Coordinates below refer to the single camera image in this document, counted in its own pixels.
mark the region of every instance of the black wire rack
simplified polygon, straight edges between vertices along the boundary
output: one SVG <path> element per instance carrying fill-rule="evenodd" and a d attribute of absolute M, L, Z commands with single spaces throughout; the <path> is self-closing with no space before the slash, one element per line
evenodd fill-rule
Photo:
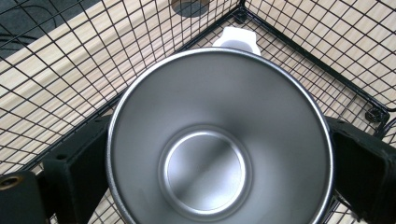
<path fill-rule="evenodd" d="M 111 113 L 146 68 L 183 50 L 211 47 L 226 26 L 254 31 L 262 57 L 296 77 L 326 116 L 396 147 L 396 2 L 190 1 L 202 3 L 195 17 L 177 14 L 177 2 L 3 4 L 0 175 L 40 172 L 48 152 Z M 109 191 L 90 222 L 122 222 Z M 355 222 L 336 200 L 324 220 Z"/>

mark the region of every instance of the black metal frame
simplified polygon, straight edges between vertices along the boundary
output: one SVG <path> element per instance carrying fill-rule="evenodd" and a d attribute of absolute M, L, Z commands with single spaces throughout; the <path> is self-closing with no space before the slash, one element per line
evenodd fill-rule
<path fill-rule="evenodd" d="M 92 120 L 57 146 L 44 157 L 40 175 L 22 171 L 0 177 L 0 208 L 7 211 L 0 221 L 46 223 L 56 214 L 60 223 L 87 223 L 108 188 L 104 160 L 109 121 L 110 116 Z M 394 224 L 396 148 L 340 119 L 327 122 L 341 202 L 346 199 L 358 218 L 370 223 Z M 333 201 L 330 208 L 336 205 Z M 21 216 L 24 209 L 28 212 Z"/>

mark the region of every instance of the metal wire grid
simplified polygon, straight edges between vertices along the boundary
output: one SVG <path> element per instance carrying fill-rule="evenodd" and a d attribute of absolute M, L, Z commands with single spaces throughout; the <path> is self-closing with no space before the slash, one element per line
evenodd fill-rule
<path fill-rule="evenodd" d="M 159 3 L 155 1 L 139 3 L 139 8 L 137 8 L 136 10 L 129 10 L 128 6 L 126 6 L 126 3 L 124 2 L 111 2 L 111 4 L 109 4 L 107 1 L 103 1 L 103 8 L 101 10 L 96 11 L 92 14 L 90 14 L 91 12 L 89 10 L 84 11 L 86 20 L 80 21 L 77 25 L 73 23 L 73 21 L 64 20 L 68 31 L 56 38 L 51 38 L 52 34 L 46 34 L 46 36 L 50 39 L 50 42 L 45 46 L 39 49 L 35 49 L 34 47 L 29 46 L 28 48 L 30 49 L 28 50 L 30 54 L 28 57 L 25 57 L 22 60 L 20 59 L 16 63 L 11 61 L 9 58 L 3 59 L 8 63 L 9 67 L 3 70 L 4 73 L 2 73 L 1 78 L 3 78 L 7 70 L 15 69 L 18 71 L 18 64 L 23 63 L 24 61 L 28 60 L 28 58 L 40 57 L 40 52 L 45 48 L 49 48 L 51 45 L 55 45 L 60 51 L 62 51 L 63 48 L 58 44 L 58 41 L 67 35 L 73 35 L 79 42 L 79 45 L 76 48 L 70 49 L 68 51 L 62 51 L 63 56 L 57 60 L 53 60 L 53 62 L 51 63 L 46 63 L 45 60 L 41 60 L 41 62 L 44 61 L 45 69 L 34 71 L 33 73 L 21 71 L 20 69 L 20 73 L 23 74 L 26 79 L 18 85 L 15 85 L 14 87 L 3 86 L 3 82 L 1 82 L 1 88 L 6 89 L 6 91 L 0 91 L 2 93 L 2 98 L 11 96 L 15 97 L 15 95 L 21 98 L 20 102 L 13 105 L 13 107 L 6 107 L 6 109 L 4 109 L 4 107 L 2 106 L 2 121 L 6 120 L 4 119 L 5 116 L 11 115 L 13 117 L 17 117 L 20 120 L 18 121 L 18 123 L 21 123 L 19 128 L 25 126 L 26 124 L 33 123 L 33 125 L 25 126 L 28 127 L 28 129 L 27 131 L 24 131 L 24 133 L 14 131 L 14 127 L 18 126 L 17 124 L 11 125 L 6 128 L 1 127 L 2 133 L 0 137 L 2 138 L 2 145 L 4 143 L 3 140 L 6 139 L 5 137 L 3 137 L 5 133 L 14 134 L 12 135 L 14 137 L 10 138 L 12 140 L 6 142 L 2 146 L 2 153 L 6 152 L 5 149 L 12 151 L 8 152 L 11 154 L 11 156 L 7 157 L 4 161 L 2 161 L 1 167 L 5 167 L 5 165 L 11 164 L 5 169 L 3 168 L 2 173 L 11 172 L 20 168 L 31 158 L 36 158 L 41 155 L 40 152 L 45 147 L 54 142 L 56 138 L 60 137 L 60 135 L 65 134 L 72 127 L 78 125 L 82 120 L 86 121 L 87 119 L 92 117 L 92 114 L 95 117 L 110 108 L 113 105 L 113 102 L 115 102 L 112 99 L 120 94 L 121 90 L 134 80 L 135 75 L 138 75 L 147 66 L 150 66 L 151 64 L 159 61 L 165 56 L 172 54 L 174 51 L 181 48 L 182 46 L 185 46 L 189 43 L 189 40 L 200 34 L 211 23 L 219 21 L 219 19 L 224 18 L 224 16 L 226 17 L 224 23 L 222 23 L 220 27 L 211 30 L 206 36 L 203 36 L 201 41 L 197 42 L 196 45 L 193 46 L 193 48 L 211 46 L 211 43 L 213 43 L 219 37 L 222 27 L 226 25 L 238 26 L 253 30 L 258 34 L 258 43 L 261 46 L 262 56 L 279 64 L 285 70 L 289 71 L 296 78 L 298 78 L 300 82 L 302 82 L 305 87 L 314 95 L 320 108 L 326 115 L 347 120 L 368 133 L 372 133 L 374 131 L 375 125 L 369 123 L 364 118 L 364 112 L 370 109 L 371 106 L 366 101 L 362 100 L 356 93 L 350 91 L 346 86 L 339 83 L 335 78 L 327 75 L 324 71 L 315 66 L 313 63 L 309 62 L 302 55 L 290 48 L 287 44 L 280 41 L 274 35 L 271 35 L 267 31 L 262 29 L 260 25 L 258 25 L 253 20 L 253 18 L 248 18 L 248 21 L 244 25 L 238 25 L 237 23 L 234 23 L 233 15 L 227 14 L 227 12 L 233 7 L 236 7 L 236 1 L 225 3 L 221 3 L 220 1 L 211 2 L 210 11 L 200 20 L 182 19 L 178 15 L 175 15 L 173 13 L 173 11 L 169 8 L 169 5 L 159 7 Z M 123 15 L 121 18 L 119 17 L 118 20 L 113 21 L 111 20 L 111 8 L 115 8 L 119 4 L 122 4 L 121 6 L 124 8 L 125 15 Z M 150 5 L 155 5 L 157 13 L 151 15 L 151 13 L 147 13 L 147 11 L 145 11 L 145 7 Z M 247 6 L 250 6 L 251 9 L 252 7 L 254 7 L 254 4 L 247 3 Z M 60 11 L 57 15 L 62 16 L 62 13 L 63 11 Z M 130 18 L 135 17 L 137 13 L 143 15 L 144 19 L 140 22 L 140 24 L 133 25 Z M 161 19 L 160 15 L 162 13 L 168 16 L 167 19 Z M 90 24 L 92 27 L 95 27 L 95 18 L 99 18 L 103 15 L 107 15 L 107 27 L 102 28 L 101 30 L 93 29 L 96 35 L 91 38 L 84 39 L 83 37 L 80 37 L 81 35 L 78 35 L 78 28 L 84 26 L 84 24 Z M 158 23 L 154 24 L 153 27 L 150 27 L 149 20 L 156 20 L 158 21 Z M 125 29 L 123 31 L 119 31 L 117 27 L 125 21 L 129 21 L 126 23 L 129 23 L 130 26 L 126 31 Z M 165 26 L 162 27 L 162 25 L 166 24 L 167 22 L 170 23 L 171 28 L 165 28 Z M 138 33 L 137 29 L 139 29 L 139 27 L 140 29 L 143 29 L 143 33 Z M 103 34 L 109 29 L 114 29 L 116 31 L 117 37 L 112 40 L 108 40 L 103 37 Z M 157 35 L 151 34 L 154 33 L 154 30 L 158 29 L 159 32 Z M 133 35 L 134 41 L 123 41 L 127 35 Z M 102 43 L 102 45 L 96 51 L 90 52 L 90 49 L 87 49 L 85 46 L 89 45 L 91 42 L 99 42 Z M 117 48 L 119 50 L 114 50 L 114 46 L 116 44 L 119 45 L 119 47 Z M 87 57 L 85 58 L 85 60 L 79 60 L 79 62 L 75 62 L 73 52 L 81 48 L 86 51 L 85 53 L 87 54 Z M 107 58 L 103 59 L 101 57 L 95 57 L 102 56 L 101 52 L 103 51 L 106 53 L 105 55 L 107 56 Z M 119 63 L 118 58 L 120 57 L 120 54 L 124 54 L 123 56 L 125 60 Z M 55 67 L 56 63 L 60 62 L 61 60 L 65 60 L 71 63 L 73 65 L 73 68 L 62 72 L 54 69 L 53 67 Z M 87 62 L 94 63 L 94 68 L 91 70 L 84 70 L 84 64 L 86 65 Z M 103 67 L 105 67 L 104 64 L 106 63 L 113 64 L 114 66 L 111 69 L 104 69 Z M 35 77 L 38 77 L 40 73 L 42 73 L 46 69 L 56 71 L 56 78 L 46 84 L 41 84 L 38 81 L 35 81 Z M 76 70 L 78 70 L 81 75 L 74 82 L 67 82 L 67 76 L 74 75 L 74 72 L 76 72 Z M 116 73 L 116 75 L 114 76 L 114 74 L 111 73 L 112 71 L 117 71 L 118 73 Z M 89 75 L 96 75 L 97 78 L 90 79 Z M 60 91 L 60 93 L 52 93 L 51 91 L 49 91 L 51 85 L 59 80 L 65 81 L 67 87 L 72 88 L 72 90 L 70 90 L 70 88 L 64 88 L 64 90 Z M 77 83 L 79 83 L 81 80 L 85 80 L 85 82 L 87 82 L 86 85 L 77 85 Z M 37 91 L 29 96 L 22 95 L 18 92 L 19 88 L 25 85 L 32 85 L 32 81 L 34 82 L 34 84 L 40 87 L 40 91 Z M 85 90 L 92 86 L 96 90 L 96 94 L 91 93 L 88 94 L 88 96 L 84 95 L 84 92 L 87 92 Z M 103 87 L 106 86 L 110 86 L 111 91 L 105 91 L 105 93 L 103 93 L 101 90 Z M 35 95 L 39 94 L 41 91 L 48 91 L 51 97 L 54 97 L 55 99 L 62 99 L 60 106 L 46 108 L 46 104 L 50 104 L 53 99 L 43 101 L 41 104 L 35 102 Z M 69 99 L 61 98 L 62 93 L 66 91 L 67 95 L 69 95 Z M 83 103 L 80 103 L 77 107 L 74 107 L 73 99 L 79 99 L 79 97 L 82 98 Z M 29 111 L 30 113 L 27 113 L 25 115 L 21 114 L 21 111 L 19 111 L 18 109 L 26 104 L 34 104 L 36 110 L 32 110 L 33 112 Z M 57 111 L 64 110 L 65 108 L 67 108 L 68 110 L 66 110 L 66 112 L 64 112 L 63 114 L 59 115 L 56 113 Z M 46 123 L 43 122 L 44 119 L 32 119 L 32 117 L 30 117 L 31 114 L 37 110 L 40 110 L 41 113 L 43 113 L 44 111 L 48 114 L 48 116 L 54 116 L 56 120 L 50 123 Z M 67 117 L 73 115 L 73 113 L 76 115 L 72 116 L 72 119 L 68 120 Z M 60 131 L 54 131 L 51 129 L 51 127 L 56 124 L 61 126 L 62 129 L 60 129 Z M 30 127 L 32 129 L 37 125 L 41 128 L 35 130 L 35 133 L 38 132 L 37 136 L 30 136 L 29 134 L 27 134 L 30 131 Z M 50 137 L 40 140 L 40 131 L 41 134 L 49 131 L 49 133 L 52 133 L 52 135 L 50 135 Z M 394 131 L 394 128 L 390 129 L 390 132 L 386 137 L 386 139 L 391 139 L 389 140 L 389 142 L 393 145 L 395 144 Z M 22 145 L 13 145 L 17 142 L 20 142 L 21 140 L 24 140 L 22 141 Z M 13 156 L 16 156 L 16 154 L 18 154 L 18 157 L 22 159 L 19 161 L 14 161 Z M 337 209 L 331 211 L 332 218 L 331 221 L 327 223 L 345 223 L 347 218 L 352 218 L 348 215 L 348 211 L 344 211 L 345 209 L 342 206 L 338 205 L 336 206 L 336 208 Z M 107 193 L 104 199 L 101 201 L 90 222 L 121 222 L 120 215 L 118 214 L 109 193 Z"/>
<path fill-rule="evenodd" d="M 200 20 L 179 17 L 166 1 L 102 1 L 70 21 L 63 13 L 71 7 L 83 9 L 81 2 L 58 11 L 64 25 L 57 32 L 1 58 L 0 173 L 42 156 L 50 144 L 120 95 L 136 75 L 171 55 L 236 3 L 213 1 Z"/>
<path fill-rule="evenodd" d="M 70 7 L 71 3 L 76 2 L 73 0 L 52 1 L 60 10 Z M 84 0 L 82 5 L 85 9 L 88 9 L 96 2 L 96 0 Z M 40 23 L 41 28 L 37 28 L 35 22 L 24 11 L 28 11 L 35 18 L 35 21 Z M 80 7 L 71 7 L 64 13 L 64 18 L 70 20 L 80 12 Z M 3 27 L 0 27 L 0 43 L 4 43 L 0 48 L 0 56 L 6 58 L 61 25 L 63 23 L 62 18 L 55 14 L 56 10 L 48 1 L 2 1 L 0 5 L 0 21 L 8 29 L 8 32 Z"/>
<path fill-rule="evenodd" d="M 389 123 L 389 130 L 384 136 L 383 141 L 389 143 L 391 146 L 396 145 L 396 119 Z"/>
<path fill-rule="evenodd" d="M 395 1 L 247 0 L 246 5 L 388 110 L 396 110 Z"/>

